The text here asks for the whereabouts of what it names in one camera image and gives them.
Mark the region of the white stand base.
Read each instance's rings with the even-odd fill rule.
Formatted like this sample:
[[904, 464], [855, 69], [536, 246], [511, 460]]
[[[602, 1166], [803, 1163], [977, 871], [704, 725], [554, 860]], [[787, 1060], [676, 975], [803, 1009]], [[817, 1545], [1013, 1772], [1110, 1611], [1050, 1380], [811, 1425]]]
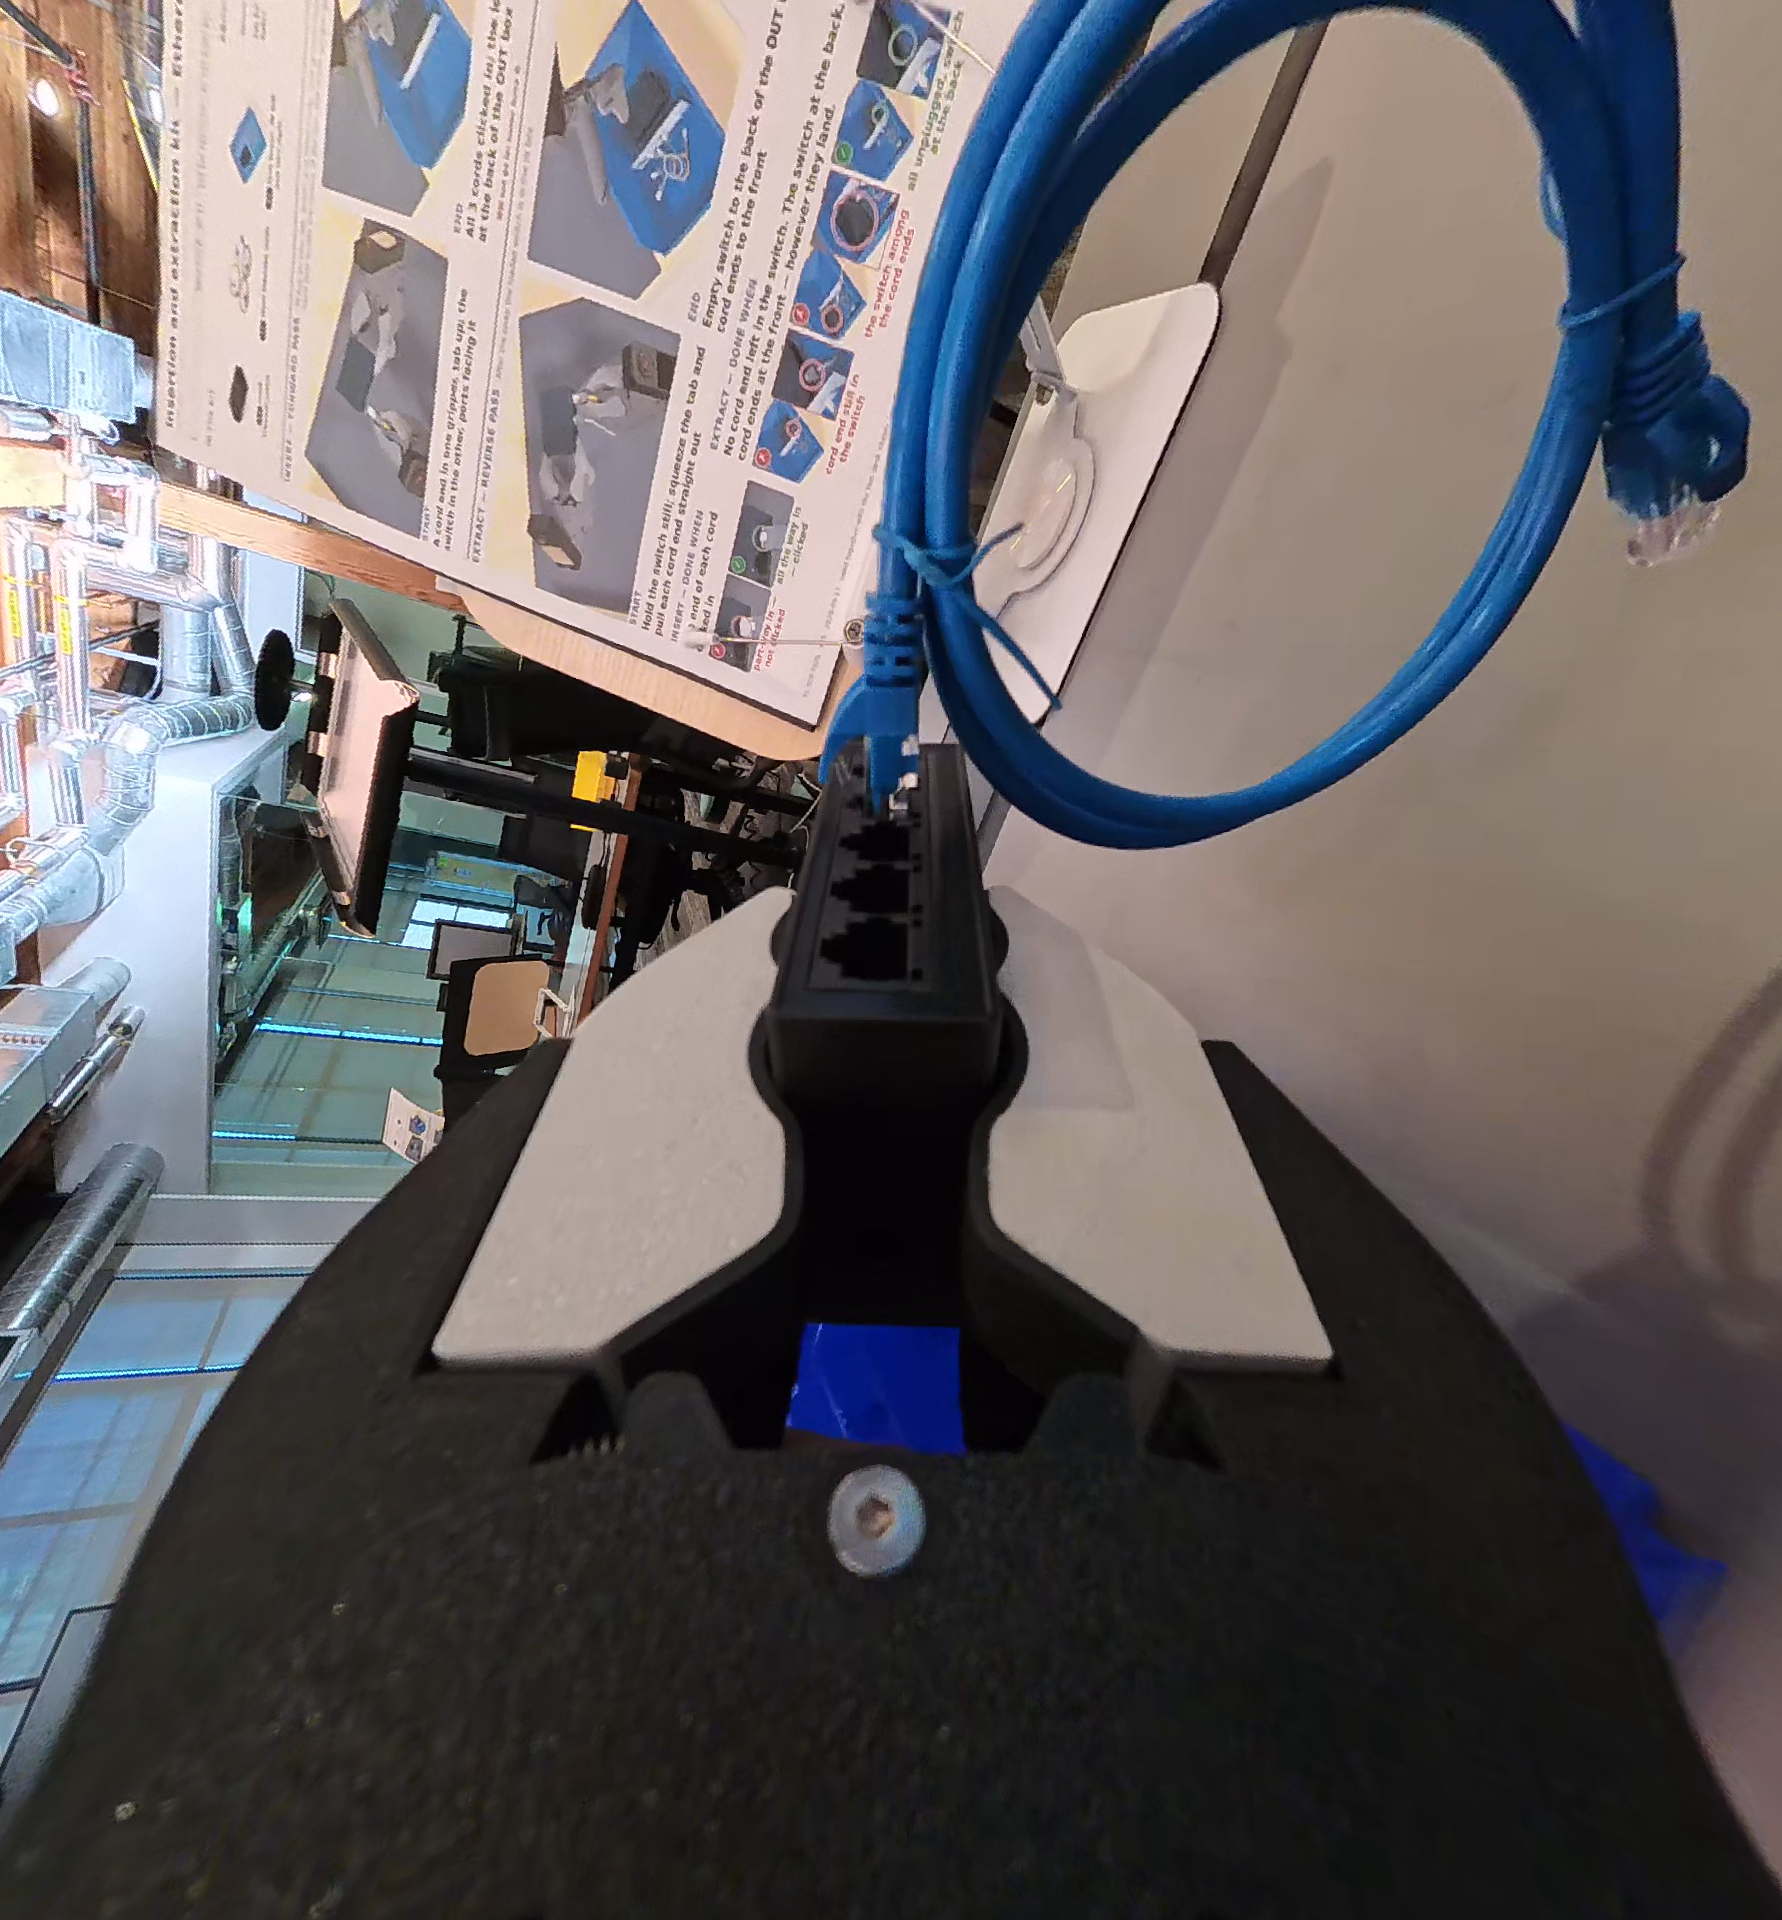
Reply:
[[990, 659], [1030, 725], [1058, 706], [1143, 495], [1216, 345], [1218, 290], [1192, 281], [1102, 308], [1050, 339], [1032, 308], [1030, 395], [977, 529]]

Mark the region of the blue plastic bin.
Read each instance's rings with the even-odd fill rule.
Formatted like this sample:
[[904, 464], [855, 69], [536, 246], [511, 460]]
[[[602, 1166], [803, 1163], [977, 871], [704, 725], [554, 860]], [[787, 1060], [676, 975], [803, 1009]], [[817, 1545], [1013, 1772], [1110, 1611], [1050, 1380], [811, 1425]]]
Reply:
[[[786, 1433], [837, 1446], [962, 1458], [968, 1445], [960, 1408], [960, 1333], [811, 1325], [801, 1335]], [[1610, 1519], [1650, 1616], [1663, 1640], [1681, 1640], [1722, 1593], [1726, 1566], [1680, 1545], [1663, 1530], [1663, 1502], [1646, 1476], [1578, 1429], [1564, 1434]]]

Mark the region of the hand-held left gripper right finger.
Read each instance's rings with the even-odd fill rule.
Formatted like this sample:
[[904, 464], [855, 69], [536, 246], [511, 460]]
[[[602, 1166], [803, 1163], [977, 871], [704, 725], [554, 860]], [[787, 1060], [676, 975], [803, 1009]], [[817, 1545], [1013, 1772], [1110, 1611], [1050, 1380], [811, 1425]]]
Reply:
[[1192, 1020], [999, 884], [999, 1084], [970, 1123], [960, 1408], [1021, 1451], [1074, 1380], [1132, 1433], [1188, 1380], [1321, 1383], [1337, 1351]]

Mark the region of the black ethernet switch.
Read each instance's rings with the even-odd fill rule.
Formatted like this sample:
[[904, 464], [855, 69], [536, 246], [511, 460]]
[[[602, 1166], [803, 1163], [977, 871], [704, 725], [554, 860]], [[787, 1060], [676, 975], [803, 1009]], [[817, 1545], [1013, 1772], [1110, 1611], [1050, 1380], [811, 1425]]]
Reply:
[[1004, 1059], [999, 947], [962, 751], [919, 748], [888, 805], [840, 759], [753, 1036], [786, 1136], [783, 1266], [811, 1325], [966, 1325], [970, 1133]]

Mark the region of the printed instruction sheet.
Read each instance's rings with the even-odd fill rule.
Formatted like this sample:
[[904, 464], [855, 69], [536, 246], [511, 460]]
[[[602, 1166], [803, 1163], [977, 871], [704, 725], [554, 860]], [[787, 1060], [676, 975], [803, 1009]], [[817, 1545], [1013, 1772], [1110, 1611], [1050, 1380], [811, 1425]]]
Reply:
[[817, 727], [1026, 5], [161, 5], [157, 444]]

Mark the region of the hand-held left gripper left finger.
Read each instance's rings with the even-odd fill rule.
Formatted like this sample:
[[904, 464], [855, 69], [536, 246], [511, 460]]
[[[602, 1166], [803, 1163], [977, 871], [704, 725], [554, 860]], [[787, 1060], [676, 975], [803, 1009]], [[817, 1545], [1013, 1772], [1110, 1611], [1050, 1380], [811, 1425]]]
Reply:
[[620, 1408], [704, 1393], [732, 1446], [776, 1446], [803, 1309], [803, 1133], [764, 1015], [787, 892], [764, 892], [572, 1036], [434, 1335], [453, 1377], [559, 1374]]

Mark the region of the tan backed chair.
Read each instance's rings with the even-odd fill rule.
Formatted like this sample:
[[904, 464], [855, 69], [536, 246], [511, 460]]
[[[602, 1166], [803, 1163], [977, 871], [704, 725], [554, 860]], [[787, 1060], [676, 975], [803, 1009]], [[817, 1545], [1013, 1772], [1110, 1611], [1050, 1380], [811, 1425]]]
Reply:
[[538, 1046], [549, 992], [541, 956], [458, 956], [446, 971], [436, 1080], [473, 1084], [511, 1069]]

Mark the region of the large silver air duct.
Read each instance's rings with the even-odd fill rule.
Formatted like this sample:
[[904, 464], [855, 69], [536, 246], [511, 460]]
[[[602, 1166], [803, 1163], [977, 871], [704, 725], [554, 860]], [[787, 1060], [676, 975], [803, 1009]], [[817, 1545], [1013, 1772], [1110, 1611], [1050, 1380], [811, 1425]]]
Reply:
[[0, 288], [0, 402], [130, 426], [149, 409], [133, 341]]

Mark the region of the black television screen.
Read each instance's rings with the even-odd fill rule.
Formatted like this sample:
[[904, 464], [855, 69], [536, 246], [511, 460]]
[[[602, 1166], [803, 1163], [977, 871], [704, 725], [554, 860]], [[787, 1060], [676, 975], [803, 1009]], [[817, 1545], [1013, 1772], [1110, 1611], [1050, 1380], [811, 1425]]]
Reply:
[[418, 687], [346, 598], [334, 598], [305, 710], [303, 789], [327, 901], [351, 937], [378, 937], [418, 727]]

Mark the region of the round silver air duct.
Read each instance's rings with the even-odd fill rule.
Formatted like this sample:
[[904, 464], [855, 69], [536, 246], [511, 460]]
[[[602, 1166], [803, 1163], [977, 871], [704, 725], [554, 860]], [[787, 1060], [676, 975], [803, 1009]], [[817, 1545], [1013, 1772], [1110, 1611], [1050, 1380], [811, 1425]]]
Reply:
[[154, 1147], [112, 1145], [4, 1280], [0, 1333], [48, 1333], [122, 1243], [161, 1176], [163, 1157]]

